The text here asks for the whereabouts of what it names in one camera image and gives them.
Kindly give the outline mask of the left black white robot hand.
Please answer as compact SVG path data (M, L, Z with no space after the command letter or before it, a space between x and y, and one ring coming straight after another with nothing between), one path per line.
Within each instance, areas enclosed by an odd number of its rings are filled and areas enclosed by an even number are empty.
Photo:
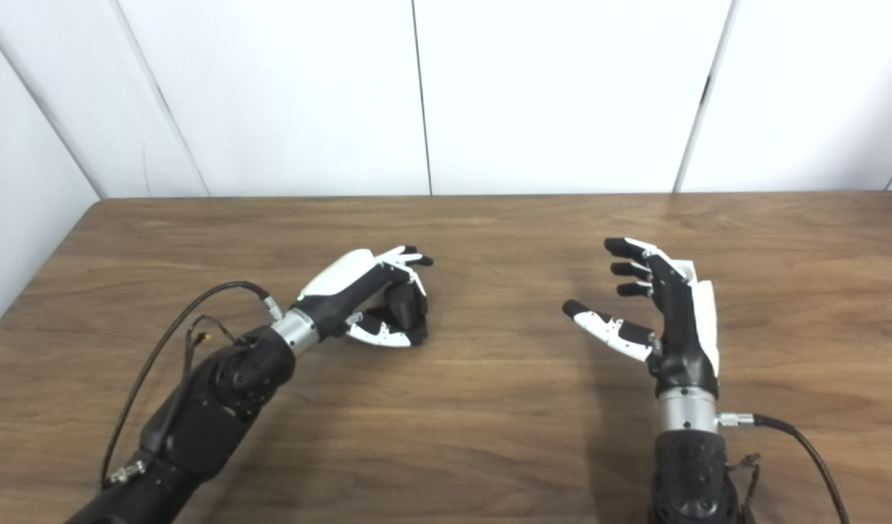
M285 317L299 319L318 341L349 336L376 347L419 347L429 306L415 268L433 263L411 245L379 255L350 251L303 288Z

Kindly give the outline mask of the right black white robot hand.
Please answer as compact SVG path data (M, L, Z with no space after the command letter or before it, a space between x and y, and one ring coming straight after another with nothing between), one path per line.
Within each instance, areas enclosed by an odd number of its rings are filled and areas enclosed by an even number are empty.
M656 394L671 389L698 389L719 398L721 355L717 342L717 308L711 281L700 279L691 260L670 258L652 243L608 238L604 248L619 258L612 263L619 296L644 296L663 318L661 332L594 311L569 299L562 311L599 341L647 365L658 382Z

